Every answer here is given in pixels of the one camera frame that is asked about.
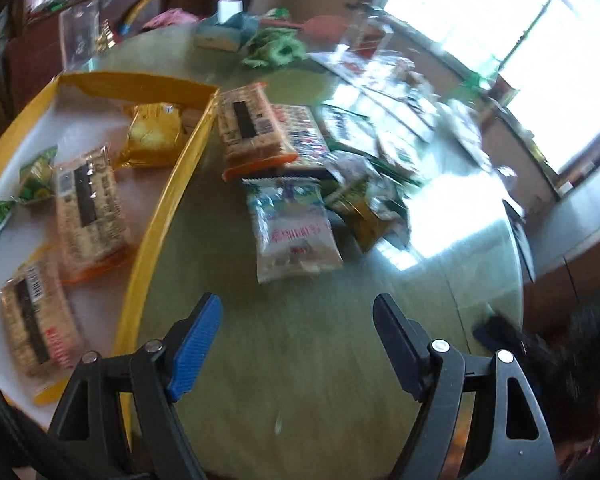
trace window frame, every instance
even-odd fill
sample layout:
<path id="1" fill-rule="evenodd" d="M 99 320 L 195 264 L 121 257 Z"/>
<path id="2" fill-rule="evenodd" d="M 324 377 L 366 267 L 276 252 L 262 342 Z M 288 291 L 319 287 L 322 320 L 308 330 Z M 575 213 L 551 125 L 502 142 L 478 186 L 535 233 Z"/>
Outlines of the window frame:
<path id="1" fill-rule="evenodd" d="M 386 5 L 388 0 L 370 0 L 373 7 L 377 9 L 381 9 L 382 12 L 385 13 L 387 19 L 391 22 L 392 26 L 394 26 L 397 30 L 400 30 L 402 33 L 407 35 L 410 40 L 416 43 L 418 46 L 427 50 L 430 54 L 435 56 L 440 60 L 442 64 L 444 64 L 448 69 L 454 72 L 459 78 L 465 79 L 472 72 L 467 66 L 464 65 L 459 59 L 450 54 L 449 52 L 443 51 L 440 49 L 440 45 L 429 39 L 425 34 L 411 27 L 407 22 L 400 20 L 384 11 L 384 6 Z M 573 4 L 569 0 L 560 0 L 562 1 L 574 14 L 578 15 L 576 9 L 573 7 Z M 545 14 L 548 9 L 549 4 L 551 4 L 552 0 L 547 0 L 547 2 L 542 6 L 538 15 L 532 20 L 526 30 L 522 33 L 520 38 L 516 41 L 516 43 L 512 46 L 512 49 L 507 53 L 504 57 L 498 70 L 501 70 L 506 62 L 511 58 L 511 56 L 515 53 L 515 51 L 520 47 L 520 45 L 526 40 L 531 30 L 536 26 L 537 23 L 540 22 L 542 16 Z M 515 118 L 515 116 L 508 110 L 508 108 L 504 108 L 504 111 L 496 112 L 497 115 L 506 122 L 509 127 L 517 132 L 519 128 L 521 128 L 520 122 Z M 560 173 L 556 173 L 552 168 L 541 168 L 542 172 L 547 176 L 549 181 L 551 181 L 552 185 L 555 186 L 557 190 L 562 188 L 562 186 L 568 182 L 570 182 L 573 187 L 576 187 L 580 183 L 583 182 L 584 178 L 592 172 L 593 169 L 600 165 L 600 133 L 597 134 L 594 139 L 579 153 L 577 153 L 560 171 Z"/>

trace glass tabletop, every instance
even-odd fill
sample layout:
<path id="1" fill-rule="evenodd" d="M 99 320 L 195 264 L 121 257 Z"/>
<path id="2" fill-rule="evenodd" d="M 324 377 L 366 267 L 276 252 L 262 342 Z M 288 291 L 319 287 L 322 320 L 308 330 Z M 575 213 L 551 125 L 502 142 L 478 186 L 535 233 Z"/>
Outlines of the glass tabletop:
<path id="1" fill-rule="evenodd" d="M 107 51 L 96 70 L 159 73 L 224 90 L 261 80 L 273 103 L 333 100 L 411 139 L 427 183 L 409 202 L 408 250 L 382 240 L 362 254 L 336 226 L 341 269 L 259 285 L 245 191 L 240 181 L 222 181 L 221 145 L 212 136 L 164 241 L 139 341 L 165 334 L 204 292 L 222 299 L 216 341 L 193 391 L 176 405 L 204 469 L 240 480 L 385 476 L 419 404 L 400 389 L 384 354 L 373 300 L 390 293 L 429 335 L 464 352 L 484 352 L 471 332 L 491 310 L 520 323 L 522 277 L 504 188 L 455 140 L 435 134 L 421 142 L 311 60 L 246 68 L 237 54 L 195 47 L 193 33 L 184 26 L 141 34 Z"/>

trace window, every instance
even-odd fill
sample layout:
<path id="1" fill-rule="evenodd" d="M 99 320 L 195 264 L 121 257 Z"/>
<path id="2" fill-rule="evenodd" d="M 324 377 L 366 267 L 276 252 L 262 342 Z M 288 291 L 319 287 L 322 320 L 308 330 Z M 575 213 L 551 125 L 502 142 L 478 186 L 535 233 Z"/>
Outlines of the window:
<path id="1" fill-rule="evenodd" d="M 518 90 L 509 110 L 557 173 L 599 134 L 599 1 L 377 3 L 468 69 L 485 75 L 500 67 Z"/>

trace yellow snack bag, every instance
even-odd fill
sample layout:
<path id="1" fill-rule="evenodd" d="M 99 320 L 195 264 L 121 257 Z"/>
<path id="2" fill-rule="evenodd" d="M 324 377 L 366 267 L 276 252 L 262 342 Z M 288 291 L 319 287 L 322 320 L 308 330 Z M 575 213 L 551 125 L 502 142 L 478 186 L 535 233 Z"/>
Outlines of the yellow snack bag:
<path id="1" fill-rule="evenodd" d="M 169 103 L 132 107 L 133 120 L 115 167 L 173 166 L 187 143 L 181 113 L 177 106 Z"/>

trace screw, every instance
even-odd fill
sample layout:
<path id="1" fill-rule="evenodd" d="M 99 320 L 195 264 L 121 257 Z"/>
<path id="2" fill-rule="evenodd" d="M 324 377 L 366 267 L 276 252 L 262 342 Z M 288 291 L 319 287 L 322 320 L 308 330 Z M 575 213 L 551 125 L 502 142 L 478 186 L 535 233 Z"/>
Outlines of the screw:
<path id="1" fill-rule="evenodd" d="M 144 343 L 144 349 L 149 352 L 149 354 L 155 354 L 162 350 L 162 341 L 159 339 L 151 339 L 151 341 Z"/>
<path id="2" fill-rule="evenodd" d="M 449 352 L 449 343 L 447 343 L 444 339 L 436 339 L 433 343 L 431 343 L 431 347 L 436 351 L 443 354 L 444 352 Z"/>
<path id="3" fill-rule="evenodd" d="M 503 363 L 512 363 L 513 354 L 509 352 L 509 350 L 498 350 L 498 359 L 500 359 Z"/>
<path id="4" fill-rule="evenodd" d="M 86 365 L 94 363 L 98 360 L 98 353 L 93 350 L 89 350 L 82 354 L 82 362 Z"/>

